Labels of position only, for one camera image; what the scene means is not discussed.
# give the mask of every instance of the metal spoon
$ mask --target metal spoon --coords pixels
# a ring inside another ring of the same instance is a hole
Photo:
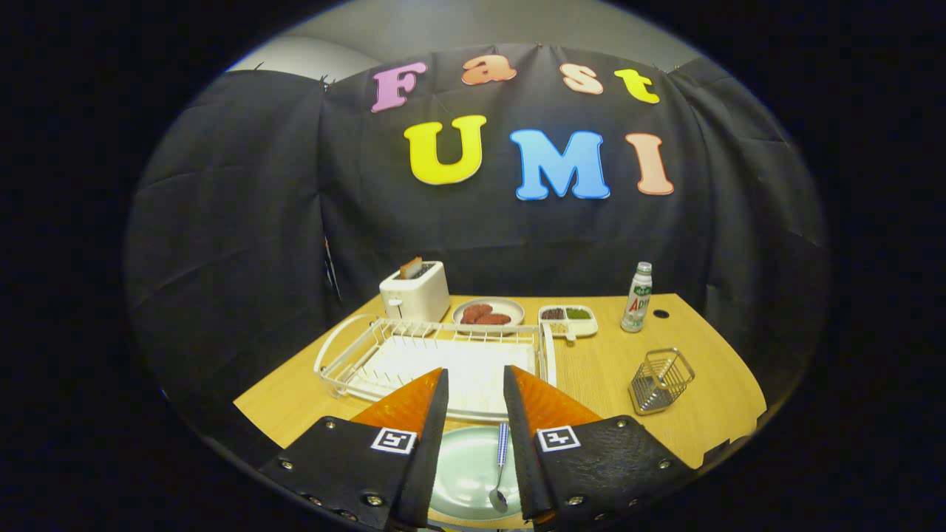
[[[506,441],[509,439],[509,425],[507,423],[499,424],[499,450],[497,451],[496,463],[499,465],[499,477],[496,479],[496,487],[489,492],[489,503],[499,513],[505,513],[509,506],[506,504],[506,497],[499,491],[499,481],[502,480],[502,466],[506,465]]]

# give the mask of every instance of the metal wire basket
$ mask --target metal wire basket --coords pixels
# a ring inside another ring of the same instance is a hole
[[[641,416],[666,410],[695,377],[677,348],[648,351],[628,387],[634,410]]]
[[[361,320],[372,320],[335,360],[322,360],[336,336]],[[315,373],[333,397],[384,398],[437,367],[449,370],[447,416],[508,421],[502,394],[503,369],[514,364],[555,386],[555,348],[548,325],[456,325],[360,314],[328,336],[316,357]]]

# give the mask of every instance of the toaster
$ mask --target toaster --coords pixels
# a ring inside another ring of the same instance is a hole
[[[388,275],[378,287],[389,318],[439,322],[450,308],[447,274],[439,260],[421,262],[416,279],[401,279],[400,271]]]

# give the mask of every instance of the utensil holder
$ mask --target utensil holder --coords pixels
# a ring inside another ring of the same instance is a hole
[[[645,416],[667,410],[695,377],[679,349],[648,351],[628,387],[635,412]]]

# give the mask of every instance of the bottle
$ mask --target bottle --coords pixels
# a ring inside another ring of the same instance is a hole
[[[650,262],[638,262],[638,271],[631,281],[631,291],[627,295],[627,305],[621,318],[621,328],[627,332],[638,332],[644,327],[644,316],[647,315],[650,293],[654,288],[651,270]]]

